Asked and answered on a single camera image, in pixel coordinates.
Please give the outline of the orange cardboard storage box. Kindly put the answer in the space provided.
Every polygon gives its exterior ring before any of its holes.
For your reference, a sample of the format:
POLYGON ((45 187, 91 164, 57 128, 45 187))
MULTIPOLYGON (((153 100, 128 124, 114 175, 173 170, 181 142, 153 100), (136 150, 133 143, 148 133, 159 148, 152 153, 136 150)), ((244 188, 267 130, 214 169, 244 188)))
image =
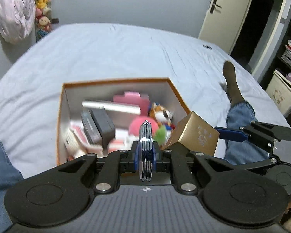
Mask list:
POLYGON ((58 166, 68 159, 63 136, 72 121, 81 121, 82 102, 85 99, 110 101, 114 95, 122 95, 126 91, 147 94, 152 102, 166 107, 173 113, 174 124, 191 112, 169 78, 125 78, 64 83, 60 94, 55 148, 58 166))

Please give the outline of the pink fluffy pompom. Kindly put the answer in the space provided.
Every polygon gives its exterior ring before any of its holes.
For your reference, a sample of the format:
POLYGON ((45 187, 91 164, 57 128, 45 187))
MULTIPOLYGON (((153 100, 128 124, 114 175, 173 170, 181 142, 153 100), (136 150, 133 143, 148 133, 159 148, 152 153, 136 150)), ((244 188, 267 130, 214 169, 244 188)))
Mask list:
POLYGON ((139 136, 143 126, 146 126, 146 123, 151 125, 152 135, 154 135, 159 129, 159 126, 157 122, 149 116, 138 116, 134 118, 129 125, 129 135, 139 136))

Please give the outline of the pink leather pouch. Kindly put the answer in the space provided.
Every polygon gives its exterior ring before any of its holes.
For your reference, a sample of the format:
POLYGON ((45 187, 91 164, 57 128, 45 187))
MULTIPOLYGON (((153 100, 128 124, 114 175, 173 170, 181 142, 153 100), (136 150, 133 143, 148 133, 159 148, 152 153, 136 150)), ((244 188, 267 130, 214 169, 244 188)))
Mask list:
POLYGON ((148 94, 141 94, 135 91, 125 91, 121 95, 114 95, 113 101, 129 105, 137 105, 140 108, 142 116, 148 116, 150 98, 148 94))

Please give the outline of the person's right leg jeans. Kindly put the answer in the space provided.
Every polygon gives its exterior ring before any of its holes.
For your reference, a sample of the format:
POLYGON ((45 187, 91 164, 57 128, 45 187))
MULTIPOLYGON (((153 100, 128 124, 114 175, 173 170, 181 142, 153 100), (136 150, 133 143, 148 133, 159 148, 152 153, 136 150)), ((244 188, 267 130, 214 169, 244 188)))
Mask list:
MULTIPOLYGON (((256 121, 252 106, 243 98, 239 90, 234 65, 225 61, 223 65, 223 76, 225 77, 225 91, 230 100, 230 109, 227 114, 227 128, 238 129, 256 121)), ((251 144, 249 141, 234 142, 227 140, 225 160, 232 165, 260 162, 269 159, 269 154, 263 149, 251 144)))

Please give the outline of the brown bear plush blue hat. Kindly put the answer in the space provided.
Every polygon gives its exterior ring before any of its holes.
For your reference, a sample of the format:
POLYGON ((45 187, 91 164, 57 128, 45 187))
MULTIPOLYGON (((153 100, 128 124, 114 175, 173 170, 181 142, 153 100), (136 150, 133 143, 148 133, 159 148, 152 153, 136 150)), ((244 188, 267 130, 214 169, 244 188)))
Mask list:
POLYGON ((173 124, 173 115, 167 108, 157 102, 152 102, 148 108, 148 115, 154 119, 158 126, 164 126, 166 130, 173 131, 175 125, 173 124))

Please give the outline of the gold cube gift box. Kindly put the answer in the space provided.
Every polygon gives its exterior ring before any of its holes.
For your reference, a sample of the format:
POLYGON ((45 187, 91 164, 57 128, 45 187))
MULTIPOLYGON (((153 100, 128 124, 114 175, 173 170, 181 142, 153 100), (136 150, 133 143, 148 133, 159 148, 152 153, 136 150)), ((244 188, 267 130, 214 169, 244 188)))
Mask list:
POLYGON ((219 132, 194 111, 179 121, 166 142, 165 149, 174 146, 187 148, 213 156, 219 140, 219 132))

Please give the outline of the light pink puffy jacket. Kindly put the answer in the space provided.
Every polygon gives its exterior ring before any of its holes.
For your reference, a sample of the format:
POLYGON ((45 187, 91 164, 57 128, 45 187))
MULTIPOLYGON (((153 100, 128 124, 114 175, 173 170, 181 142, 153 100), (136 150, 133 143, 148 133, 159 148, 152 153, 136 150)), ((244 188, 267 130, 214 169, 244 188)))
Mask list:
POLYGON ((35 0, 0 0, 0 34, 10 44, 27 38, 34 27, 35 0))

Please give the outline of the cream storage bin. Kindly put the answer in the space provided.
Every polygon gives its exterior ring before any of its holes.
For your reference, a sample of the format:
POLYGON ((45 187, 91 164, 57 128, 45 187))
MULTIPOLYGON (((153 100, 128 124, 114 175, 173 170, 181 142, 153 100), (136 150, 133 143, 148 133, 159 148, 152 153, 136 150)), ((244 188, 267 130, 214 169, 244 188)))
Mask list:
POLYGON ((266 93, 283 115, 289 112, 291 109, 291 82, 278 70, 273 71, 266 93))

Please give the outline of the light blue bed sheet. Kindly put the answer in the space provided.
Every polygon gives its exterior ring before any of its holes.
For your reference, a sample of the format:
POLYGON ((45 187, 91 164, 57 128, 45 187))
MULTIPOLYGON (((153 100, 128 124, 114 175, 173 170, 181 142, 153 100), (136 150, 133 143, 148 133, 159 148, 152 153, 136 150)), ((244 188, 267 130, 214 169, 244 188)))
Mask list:
POLYGON ((38 41, 0 80, 0 141, 12 165, 30 177, 55 166, 64 83, 167 77, 188 107, 224 126, 229 100, 221 88, 229 55, 205 41, 151 28, 73 24, 38 41))

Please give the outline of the white pink bunny plush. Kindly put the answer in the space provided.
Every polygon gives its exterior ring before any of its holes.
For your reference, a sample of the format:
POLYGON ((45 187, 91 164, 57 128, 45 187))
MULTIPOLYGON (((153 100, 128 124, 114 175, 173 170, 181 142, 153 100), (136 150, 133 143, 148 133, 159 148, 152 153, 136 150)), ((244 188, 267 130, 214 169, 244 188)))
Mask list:
POLYGON ((94 153, 101 158, 107 157, 114 151, 130 150, 129 144, 124 139, 112 139, 107 144, 106 150, 100 144, 90 144, 83 128, 78 125, 67 128, 64 134, 64 144, 68 153, 68 160, 90 153, 94 153))

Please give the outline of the hanging stuffed toys stack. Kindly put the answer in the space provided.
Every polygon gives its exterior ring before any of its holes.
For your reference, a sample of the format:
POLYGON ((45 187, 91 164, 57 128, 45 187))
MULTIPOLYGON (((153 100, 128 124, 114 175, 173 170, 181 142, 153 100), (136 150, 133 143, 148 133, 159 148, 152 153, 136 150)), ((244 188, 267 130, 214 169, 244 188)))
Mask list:
POLYGON ((35 0, 36 41, 41 40, 52 31, 52 0, 35 0))

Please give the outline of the dark grey textured box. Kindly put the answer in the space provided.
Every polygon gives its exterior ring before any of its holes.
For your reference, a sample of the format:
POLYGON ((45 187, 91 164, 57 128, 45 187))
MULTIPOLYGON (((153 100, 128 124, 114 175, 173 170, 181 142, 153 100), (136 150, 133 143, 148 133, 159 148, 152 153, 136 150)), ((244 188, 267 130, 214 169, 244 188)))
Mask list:
POLYGON ((92 108, 90 114, 101 135, 102 146, 107 149, 110 141, 115 138, 115 125, 103 108, 92 108))

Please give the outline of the green fluffy pompom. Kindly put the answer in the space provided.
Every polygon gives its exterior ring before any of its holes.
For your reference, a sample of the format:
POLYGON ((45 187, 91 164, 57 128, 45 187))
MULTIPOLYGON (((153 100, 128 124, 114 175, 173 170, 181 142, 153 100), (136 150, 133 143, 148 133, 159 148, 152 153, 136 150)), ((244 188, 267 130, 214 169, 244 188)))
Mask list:
POLYGON ((166 127, 164 125, 160 126, 154 133, 153 138, 159 145, 163 145, 166 140, 166 127))

